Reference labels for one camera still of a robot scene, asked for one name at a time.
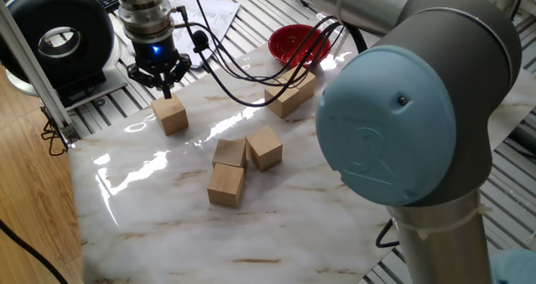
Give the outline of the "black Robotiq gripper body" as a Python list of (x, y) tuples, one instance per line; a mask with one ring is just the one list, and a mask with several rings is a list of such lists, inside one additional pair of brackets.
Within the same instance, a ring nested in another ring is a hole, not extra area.
[(162, 78), (165, 78), (165, 65), (170, 62), (173, 54), (178, 54), (172, 36), (152, 43), (133, 41), (132, 45), (136, 54), (135, 64), (143, 72), (160, 75)]

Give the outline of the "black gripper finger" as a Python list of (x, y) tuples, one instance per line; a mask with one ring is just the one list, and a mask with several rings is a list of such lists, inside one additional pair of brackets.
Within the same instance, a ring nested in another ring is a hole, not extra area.
[(165, 99), (168, 98), (168, 86), (162, 80), (160, 75), (151, 75), (143, 72), (137, 64), (128, 65), (126, 67), (128, 77), (148, 88), (156, 88), (163, 93)]
[(171, 99), (171, 89), (188, 72), (192, 65), (188, 54), (173, 54), (170, 62), (165, 65), (165, 98)]

